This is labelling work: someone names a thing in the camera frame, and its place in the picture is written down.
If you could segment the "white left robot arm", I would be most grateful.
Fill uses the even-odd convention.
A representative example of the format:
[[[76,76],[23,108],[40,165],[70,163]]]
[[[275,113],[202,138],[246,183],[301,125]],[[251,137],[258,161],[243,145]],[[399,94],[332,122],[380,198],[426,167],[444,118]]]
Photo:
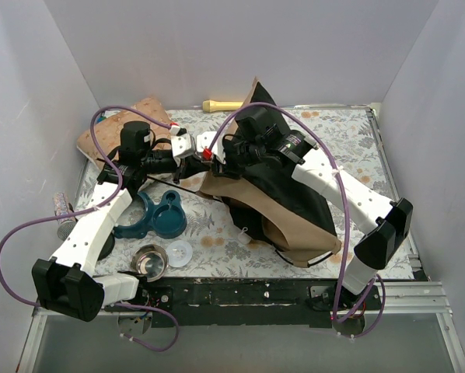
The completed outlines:
[[[123,301],[129,309],[142,310],[149,292],[138,274],[94,277],[104,246],[115,238],[143,238],[150,231],[164,239],[179,236],[187,226],[176,191],[164,193],[153,204],[140,189],[151,174],[205,170],[207,161],[223,152],[216,147],[216,133],[192,137],[177,124],[170,125],[170,148],[156,147],[148,123],[130,121],[120,133],[120,144],[105,157],[89,209],[80,214],[72,231],[49,260],[32,268],[40,305],[48,310],[91,321],[106,305]]]

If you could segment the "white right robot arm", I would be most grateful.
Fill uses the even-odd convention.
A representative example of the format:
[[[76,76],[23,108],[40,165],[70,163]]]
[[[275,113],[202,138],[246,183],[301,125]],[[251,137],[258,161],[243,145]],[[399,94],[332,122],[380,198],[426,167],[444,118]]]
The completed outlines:
[[[341,168],[290,112],[251,103],[201,139],[212,170],[205,192],[254,211],[263,234],[296,265],[342,255],[337,303],[353,309],[408,234],[413,207],[368,188]]]

